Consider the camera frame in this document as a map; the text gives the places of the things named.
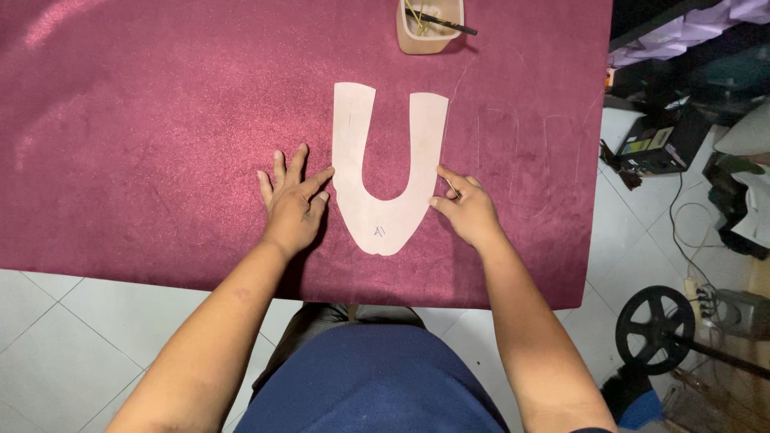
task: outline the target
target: wheel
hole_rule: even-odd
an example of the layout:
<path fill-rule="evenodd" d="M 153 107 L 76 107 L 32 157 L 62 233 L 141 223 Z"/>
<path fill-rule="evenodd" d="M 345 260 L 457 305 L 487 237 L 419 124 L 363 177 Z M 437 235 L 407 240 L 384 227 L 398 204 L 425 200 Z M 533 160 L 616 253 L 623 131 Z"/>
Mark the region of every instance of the wheel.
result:
<path fill-rule="evenodd" d="M 663 298 L 674 301 L 675 309 L 667 315 L 663 308 Z M 646 323 L 631 321 L 639 307 L 648 304 L 650 319 Z M 666 286 L 650 286 L 640 290 L 623 307 L 618 324 L 615 326 L 615 345 L 626 364 L 633 364 L 651 376 L 665 374 L 681 363 L 689 347 L 676 344 L 669 334 L 679 334 L 692 340 L 695 335 L 695 315 L 687 298 L 678 291 Z M 644 346 L 634 356 L 628 346 L 628 335 L 644 338 Z M 663 350 L 665 359 L 651 364 L 655 355 Z"/>

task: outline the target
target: pants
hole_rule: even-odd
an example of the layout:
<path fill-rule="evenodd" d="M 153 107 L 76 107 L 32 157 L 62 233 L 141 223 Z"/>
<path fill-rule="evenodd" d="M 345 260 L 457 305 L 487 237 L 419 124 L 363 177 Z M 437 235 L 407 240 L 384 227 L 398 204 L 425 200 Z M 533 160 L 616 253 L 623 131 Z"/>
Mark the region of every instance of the pants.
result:
<path fill-rule="evenodd" d="M 347 324 L 411 324 L 425 329 L 420 316 L 409 307 L 323 304 L 306 302 L 291 318 L 267 367 L 252 385 L 254 399 L 259 390 L 303 344 L 333 327 Z"/>

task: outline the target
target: hand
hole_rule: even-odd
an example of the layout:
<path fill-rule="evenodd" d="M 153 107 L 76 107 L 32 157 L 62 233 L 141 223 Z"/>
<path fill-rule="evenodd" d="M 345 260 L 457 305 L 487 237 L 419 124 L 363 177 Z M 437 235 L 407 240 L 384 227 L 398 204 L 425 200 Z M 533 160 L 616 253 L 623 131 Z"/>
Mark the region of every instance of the hand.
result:
<path fill-rule="evenodd" d="M 460 199 L 457 202 L 453 201 L 457 195 L 450 188 L 446 198 L 431 197 L 430 205 L 449 218 L 454 231 L 465 242 L 479 250 L 500 237 L 507 239 L 497 221 L 497 211 L 494 209 L 492 199 L 476 178 L 462 177 L 442 166 L 438 166 L 436 171 L 439 176 L 449 180 L 454 189 L 460 193 Z"/>
<path fill-rule="evenodd" d="M 316 239 L 321 216 L 329 201 L 329 193 L 316 192 L 334 174 L 334 167 L 328 167 L 301 182 L 307 150 L 307 144 L 300 144 L 288 170 L 283 153 L 275 151 L 275 186 L 270 185 L 267 173 L 257 172 L 259 190 L 267 208 L 267 222 L 259 243 L 278 247 L 286 260 L 291 260 Z"/>

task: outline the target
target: wire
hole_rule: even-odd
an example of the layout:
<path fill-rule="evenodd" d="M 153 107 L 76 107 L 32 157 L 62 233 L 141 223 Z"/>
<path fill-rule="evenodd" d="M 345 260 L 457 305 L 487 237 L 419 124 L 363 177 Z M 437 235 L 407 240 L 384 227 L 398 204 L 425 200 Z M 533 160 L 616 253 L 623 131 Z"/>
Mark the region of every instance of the wire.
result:
<path fill-rule="evenodd" d="M 679 252 L 685 258 L 685 260 L 687 260 L 695 269 L 697 269 L 698 272 L 701 273 L 703 278 L 706 279 L 706 283 L 708 283 L 708 285 L 710 285 L 711 288 L 713 288 L 714 285 L 711 284 L 711 281 L 706 276 L 706 273 L 703 272 L 703 270 L 701 270 L 701 268 L 698 267 L 698 265 L 695 264 L 695 262 L 690 260 L 690 257 L 688 257 L 687 254 L 685 254 L 685 251 L 681 248 L 681 246 L 679 245 L 679 242 L 676 240 L 677 233 L 676 233 L 676 223 L 674 222 L 674 203 L 676 203 L 676 200 L 679 198 L 679 194 L 681 193 L 681 188 L 684 186 L 684 184 L 685 184 L 685 180 L 682 177 L 681 172 L 679 172 L 679 189 L 676 192 L 676 196 L 674 197 L 674 200 L 671 201 L 671 205 L 668 207 L 668 219 L 671 220 L 671 238 L 674 240 L 674 244 L 679 249 Z"/>

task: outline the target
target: paper template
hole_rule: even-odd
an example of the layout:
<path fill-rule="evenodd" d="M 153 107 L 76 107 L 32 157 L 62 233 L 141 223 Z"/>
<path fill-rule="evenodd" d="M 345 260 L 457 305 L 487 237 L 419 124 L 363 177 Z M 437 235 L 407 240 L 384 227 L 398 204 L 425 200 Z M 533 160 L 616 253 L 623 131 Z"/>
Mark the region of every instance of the paper template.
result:
<path fill-rule="evenodd" d="M 410 95 L 409 183 L 395 199 L 379 200 L 367 192 L 361 178 L 374 93 L 375 89 L 355 82 L 334 85 L 332 183 L 356 244 L 366 253 L 390 256 L 420 225 L 433 196 L 449 100 L 433 93 Z"/>

